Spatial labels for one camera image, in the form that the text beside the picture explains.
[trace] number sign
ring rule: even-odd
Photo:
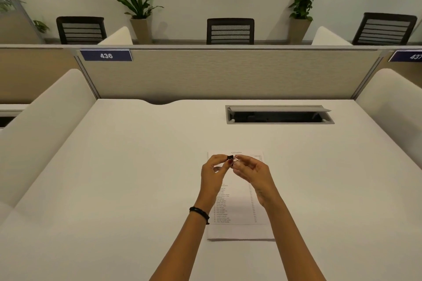
[[[85,61],[133,61],[129,49],[82,49]]]
[[[397,50],[390,58],[391,62],[422,62],[422,49],[421,50]]]

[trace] person's right hand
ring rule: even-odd
[[[236,155],[235,158],[240,161],[233,163],[233,172],[252,185],[258,201],[264,208],[280,198],[270,168],[265,163],[244,155]]]

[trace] black mesh chair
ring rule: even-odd
[[[214,18],[207,22],[207,44],[254,44],[255,21]]]
[[[103,17],[58,17],[62,44],[98,44],[107,38]]]
[[[405,45],[417,17],[406,14],[365,12],[353,45]]]

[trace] tall beige planter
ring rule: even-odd
[[[312,21],[308,19],[290,19],[289,44],[301,44]]]
[[[131,19],[130,23],[132,24],[139,44],[152,44],[146,19]]]

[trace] person's left hand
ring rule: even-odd
[[[214,167],[224,162],[224,165],[218,172],[214,171]],[[223,178],[227,170],[233,163],[233,159],[227,160],[226,155],[213,155],[206,164],[202,166],[201,171],[201,190],[199,191],[198,199],[195,202],[195,207],[210,213],[213,207],[217,194],[223,184]]]

